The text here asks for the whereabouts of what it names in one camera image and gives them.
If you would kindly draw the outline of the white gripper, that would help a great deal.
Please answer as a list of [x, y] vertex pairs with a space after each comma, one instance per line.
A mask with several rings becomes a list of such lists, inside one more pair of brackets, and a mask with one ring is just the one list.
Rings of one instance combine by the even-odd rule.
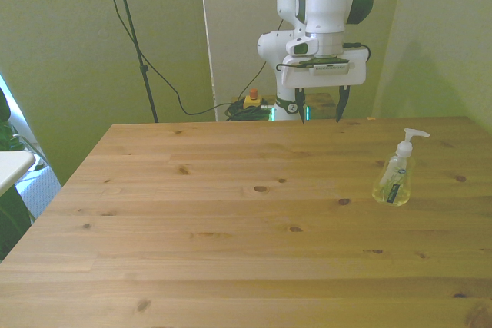
[[366, 79], [367, 49], [347, 50], [339, 55], [316, 55], [312, 45], [295, 45], [289, 52], [277, 52], [277, 80], [286, 88], [295, 88], [295, 104], [302, 124], [305, 123], [304, 88], [339, 87], [335, 120], [342, 119], [351, 85]]

